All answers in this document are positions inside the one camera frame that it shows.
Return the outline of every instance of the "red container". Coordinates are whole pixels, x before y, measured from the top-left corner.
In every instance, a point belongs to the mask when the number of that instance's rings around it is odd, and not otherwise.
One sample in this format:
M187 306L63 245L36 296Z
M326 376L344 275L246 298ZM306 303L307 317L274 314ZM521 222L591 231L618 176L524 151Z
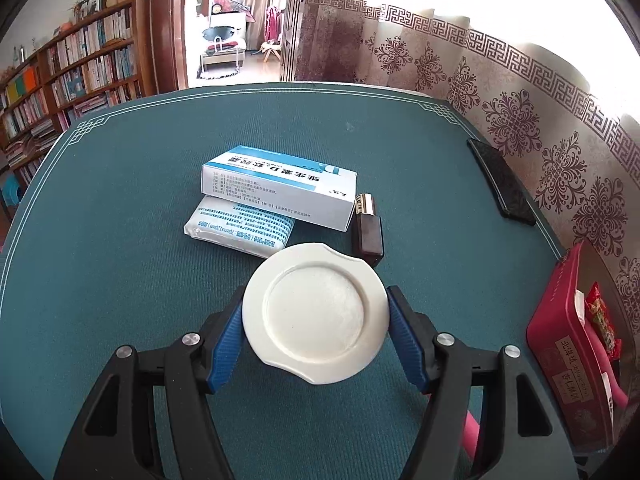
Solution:
M635 347L631 326L616 286L600 255L587 241L576 244L558 262L527 327L527 342L556 396L574 449L588 453L611 446L621 410L607 396L596 355L575 309L575 291L585 296L598 282L616 336L623 340L620 386L628 393Z

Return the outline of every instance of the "small bottle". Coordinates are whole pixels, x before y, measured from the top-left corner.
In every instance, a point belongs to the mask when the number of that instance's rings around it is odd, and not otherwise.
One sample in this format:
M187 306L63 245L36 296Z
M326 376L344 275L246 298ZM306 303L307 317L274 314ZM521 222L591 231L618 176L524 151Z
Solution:
M353 256L375 267L385 255L382 240L382 220L376 216L376 204L369 193L356 197L356 209L351 226L351 251Z

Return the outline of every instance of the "white border line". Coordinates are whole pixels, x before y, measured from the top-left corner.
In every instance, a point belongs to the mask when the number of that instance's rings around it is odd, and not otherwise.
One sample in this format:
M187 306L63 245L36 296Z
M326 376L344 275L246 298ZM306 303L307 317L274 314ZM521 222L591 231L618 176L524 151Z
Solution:
M407 95L415 95L416 97L419 97L419 99L415 99L415 98L411 98L411 97L400 97L397 95L389 95L387 93L381 94L381 93L375 93L375 92L369 92L369 91L365 91L365 90L369 90L371 88L376 88L376 89L386 89L384 87L371 87L371 86L367 86L367 85L359 85L359 84L347 84L347 83L331 83L331 82L326 82L326 81L322 81L322 82L296 82L296 84L305 84L305 85L317 85L317 84L323 84L323 85L328 85L328 86L334 86L334 85L344 85L344 86L353 86L354 90L340 90L340 91L336 91L335 89L320 89L320 88L291 88L290 86L284 86L284 87L269 87L269 88L247 88L247 89L240 89L240 90L210 90L207 92L201 92L201 93L197 93L197 94L187 94L187 95L180 95L180 96L176 96L176 97L166 97L166 98L159 98L153 102L150 103L144 103L144 104L133 104L129 107L126 108L121 108L120 110L111 112L111 113L105 113L99 116L95 116L91 119L89 119L88 121L81 121L78 124L75 125L75 127L73 127L73 129L69 129L67 130L63 135L68 135L68 137L65 139L64 143L62 144L62 146L60 147L59 152L56 153L56 155L53 157L53 159L50 162L50 166L45 170L45 173L42 175L38 185L36 186L35 190L33 191L33 193L30 195L28 202L26 204L26 207L22 213L22 216L20 217L20 221L18 222L18 226L15 232L15 235L12 237L12 240L10 242L9 247L4 247L3 251L6 250L6 255L5 255L5 259L4 259L4 266L2 267L2 275L0 276L0 316L2 315L2 304L4 303L4 289L6 286L6 282L8 279L8 275L9 275L9 268L11 266L11 262L12 259L14 257L14 253L15 253L15 247L18 243L18 240L20 239L20 235L22 234L22 230L24 229L24 225L26 224L27 218L29 217L29 214L31 212L31 209L33 208L33 204L35 202L35 200L37 199L38 195L40 194L40 191L42 190L42 186L45 183L45 181L47 180L47 177L50 175L51 170L53 170L53 168L55 167L56 163L60 160L60 157L63 155L63 153L65 153L66 149L71 146L72 144L76 144L78 143L82 137L91 132L91 130L93 130L94 128L98 127L98 126L102 126L104 125L107 120L111 117L115 117L115 116L119 116L128 112L132 112L134 110L142 110L144 108L153 108L159 105L164 105L164 104L170 104L170 103L177 103L177 102L182 102L182 101L190 101L190 100L194 100L194 99L203 99L203 98L207 98L207 97L217 97L217 96L226 96L226 95L235 95L235 94L263 94L263 93L288 93L288 92L294 92L294 93L315 93L315 94L332 94L332 95L336 95L336 94L340 94L340 95L350 95L350 96L362 96L362 97L373 97L373 98L377 98L377 99L387 99L390 101L400 101L400 102L406 102L406 103L411 103L411 104L417 104L420 106L420 108L422 108L423 110L427 111L427 112L431 112L431 113L435 113L436 115L442 117L444 120L448 121L451 124L457 124L458 126L462 127L462 129L467 133L467 135L469 135L469 137L473 138L473 139L478 139L478 136L476 136L476 133L469 128L466 123L464 121L460 121L460 119L455 115L455 112L453 111L452 108L449 107L448 104L444 104L444 102L438 102L438 100L428 97L427 95L424 94L417 94L417 92L411 92L411 91L403 91L401 89L395 89L395 88L389 88L387 89L388 92L405 92L407 93ZM78 130L81 131L81 134L78 136L77 132ZM549 246L551 247L552 252L555 254L555 256L557 258L560 258L561 253L559 251L559 249L556 247L556 244L553 240L553 238L551 237L551 235L549 234L549 232L546 230L546 228L542 227L542 223L540 221L540 216L537 214L537 212L535 211L535 208L532 207L534 215L536 216L537 219L537 226L540 229L540 232L542 232L543 236L545 237L547 243L549 244ZM2 402L0 400L0 420L4 421L4 416L2 415Z

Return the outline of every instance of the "gold cap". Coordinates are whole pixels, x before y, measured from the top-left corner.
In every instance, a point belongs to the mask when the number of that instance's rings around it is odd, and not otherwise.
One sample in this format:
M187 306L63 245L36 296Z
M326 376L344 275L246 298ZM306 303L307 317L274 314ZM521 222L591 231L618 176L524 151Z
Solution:
M356 214L376 215L376 203L369 193L361 193L356 197Z

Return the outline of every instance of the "white plate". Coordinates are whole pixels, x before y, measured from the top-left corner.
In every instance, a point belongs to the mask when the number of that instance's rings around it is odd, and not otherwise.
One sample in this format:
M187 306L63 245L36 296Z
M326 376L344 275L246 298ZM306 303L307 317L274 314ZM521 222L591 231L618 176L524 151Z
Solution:
M288 247L258 267L242 300L249 344L265 364L337 383L376 356L389 325L385 287L363 260L324 244Z

